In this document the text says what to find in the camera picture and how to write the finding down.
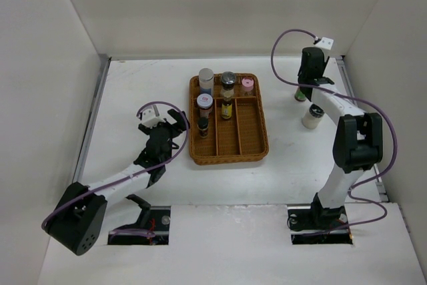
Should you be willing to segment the small black-capped spice bottle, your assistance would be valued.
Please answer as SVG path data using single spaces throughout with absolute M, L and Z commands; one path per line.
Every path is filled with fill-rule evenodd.
M 197 128 L 199 136 L 201 138 L 206 138 L 208 136 L 209 119 L 207 117 L 200 117 L 197 122 Z

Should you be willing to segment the short jar white red lid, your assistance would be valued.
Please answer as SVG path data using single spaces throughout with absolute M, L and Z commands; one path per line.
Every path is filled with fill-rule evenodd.
M 210 116 L 214 104 L 213 97 L 208 93 L 202 93 L 198 95 L 196 103 L 199 108 L 200 117 L 208 118 Z

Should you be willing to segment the red sauce bottle yellow cap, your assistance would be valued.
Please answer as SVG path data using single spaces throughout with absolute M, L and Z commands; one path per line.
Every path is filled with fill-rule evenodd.
M 297 87 L 297 90 L 294 94 L 294 99 L 298 102 L 304 102 L 305 100 L 307 100 L 300 87 Z

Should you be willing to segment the small brown-capped yellow bottle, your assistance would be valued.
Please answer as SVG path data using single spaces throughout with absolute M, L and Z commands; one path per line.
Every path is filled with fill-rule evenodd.
M 225 96 L 222 100 L 221 116 L 223 119 L 230 119 L 232 116 L 232 97 Z

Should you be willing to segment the tall jar silver lid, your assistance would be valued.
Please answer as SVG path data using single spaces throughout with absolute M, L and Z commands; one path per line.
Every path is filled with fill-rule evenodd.
M 203 68 L 199 71 L 198 80 L 200 93 L 214 96 L 214 72 L 209 68 Z

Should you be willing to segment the black-top salt grinder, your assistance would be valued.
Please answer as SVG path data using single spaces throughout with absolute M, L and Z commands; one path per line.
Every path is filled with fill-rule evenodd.
M 234 87 L 236 84 L 236 74 L 231 71 L 225 71 L 220 76 L 221 90 L 220 97 L 224 98 L 225 96 L 234 96 Z

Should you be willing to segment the white bottle black cap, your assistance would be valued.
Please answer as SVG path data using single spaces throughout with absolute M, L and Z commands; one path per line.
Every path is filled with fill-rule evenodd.
M 302 118 L 302 124 L 307 129 L 316 129 L 324 116 L 324 110 L 312 104 Z

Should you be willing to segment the pink-capped spice jar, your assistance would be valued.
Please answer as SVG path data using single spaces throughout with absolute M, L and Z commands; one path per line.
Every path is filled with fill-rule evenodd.
M 241 80 L 241 91 L 240 95 L 242 97 L 253 96 L 254 95 L 254 79 L 251 77 L 244 77 Z

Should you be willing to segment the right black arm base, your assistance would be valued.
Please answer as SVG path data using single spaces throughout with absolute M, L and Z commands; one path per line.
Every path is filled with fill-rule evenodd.
M 287 225 L 293 245 L 347 244 L 352 236 L 344 206 L 323 208 L 315 197 L 309 206 L 288 206 Z

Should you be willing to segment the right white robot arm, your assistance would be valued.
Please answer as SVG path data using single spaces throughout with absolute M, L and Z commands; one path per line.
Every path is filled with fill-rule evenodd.
M 310 205 L 305 229 L 326 230 L 344 214 L 350 188 L 383 157 L 382 117 L 367 113 L 338 93 L 334 82 L 324 76 L 327 61 L 317 47 L 302 49 L 298 85 L 305 97 L 336 125 L 332 147 L 334 167 L 324 187 Z

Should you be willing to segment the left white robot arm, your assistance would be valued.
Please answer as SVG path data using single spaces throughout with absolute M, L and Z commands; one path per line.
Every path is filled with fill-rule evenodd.
M 156 104 L 138 111 L 138 129 L 148 136 L 145 147 L 122 172 L 91 185 L 74 182 L 64 191 L 56 208 L 44 219 L 42 230 L 77 256 L 85 254 L 97 241 L 108 207 L 128 199 L 140 208 L 131 209 L 127 223 L 137 231 L 149 225 L 149 204 L 137 192 L 152 187 L 164 175 L 166 165 L 183 150 L 174 139 L 189 133 L 185 112 L 168 110 L 174 120 L 160 117 Z

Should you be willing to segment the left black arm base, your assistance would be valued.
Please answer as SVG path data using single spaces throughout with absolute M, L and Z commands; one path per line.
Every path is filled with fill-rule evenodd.
M 152 206 L 135 194 L 126 197 L 136 203 L 140 213 L 132 224 L 109 232 L 107 244 L 112 246 L 166 246 L 171 224 L 170 206 Z

